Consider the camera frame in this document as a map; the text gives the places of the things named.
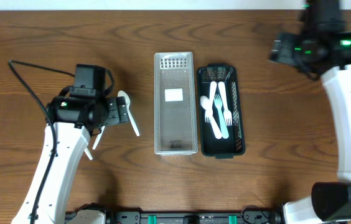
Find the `pale green plastic fork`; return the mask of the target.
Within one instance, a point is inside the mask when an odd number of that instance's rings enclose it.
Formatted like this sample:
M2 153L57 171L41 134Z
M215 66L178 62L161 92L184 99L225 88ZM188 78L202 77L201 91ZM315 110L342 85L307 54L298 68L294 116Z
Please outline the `pale green plastic fork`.
M221 100L221 97L219 94L216 94L214 97L214 105L215 105L215 107L217 109L217 113L218 113L218 118L219 118L219 122L220 122L220 131L222 133L222 138L228 139L229 132L228 132L227 125L225 123L225 118L223 116L223 111L222 111L223 103L222 103L222 100Z

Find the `white plastic fork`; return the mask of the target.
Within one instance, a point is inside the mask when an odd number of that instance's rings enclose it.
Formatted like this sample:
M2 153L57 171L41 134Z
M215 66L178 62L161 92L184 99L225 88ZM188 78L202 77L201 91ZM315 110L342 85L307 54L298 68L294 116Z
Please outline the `white plastic fork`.
M231 126L232 125L232 113L228 109L228 101L227 101L227 93L226 93L225 83L219 82L218 88L219 88L220 96L221 96L222 103L223 103L223 116L225 118L225 123L227 126Z

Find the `pale pink plastic fork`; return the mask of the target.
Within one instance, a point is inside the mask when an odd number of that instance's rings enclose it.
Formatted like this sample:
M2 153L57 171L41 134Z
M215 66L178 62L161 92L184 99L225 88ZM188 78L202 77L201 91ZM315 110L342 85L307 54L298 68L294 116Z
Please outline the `pale pink plastic fork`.
M205 121L209 122L210 121L210 116L213 113L213 101L214 101L214 97L215 97L215 93L217 90L217 82L215 81L211 81L210 82L210 89L209 89L209 98L208 98L208 105L207 105L207 109L205 111Z

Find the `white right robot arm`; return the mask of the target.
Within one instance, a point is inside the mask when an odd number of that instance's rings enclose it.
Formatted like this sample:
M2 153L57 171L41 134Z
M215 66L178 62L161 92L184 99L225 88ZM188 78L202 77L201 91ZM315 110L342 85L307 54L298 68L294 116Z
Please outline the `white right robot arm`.
M307 1L301 22L300 33L279 34L269 58L322 83L334 119L338 179L315 183L308 197L285 203L273 221L347 223L351 221L351 32L335 0Z

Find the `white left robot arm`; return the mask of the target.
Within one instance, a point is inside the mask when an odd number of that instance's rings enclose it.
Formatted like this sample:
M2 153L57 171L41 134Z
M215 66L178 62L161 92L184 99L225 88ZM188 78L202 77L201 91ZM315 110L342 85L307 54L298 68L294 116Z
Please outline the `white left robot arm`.
M100 141L105 127L127 123L124 97L57 96L46 107L44 145L26 198L13 223L65 223L75 173L94 131Z

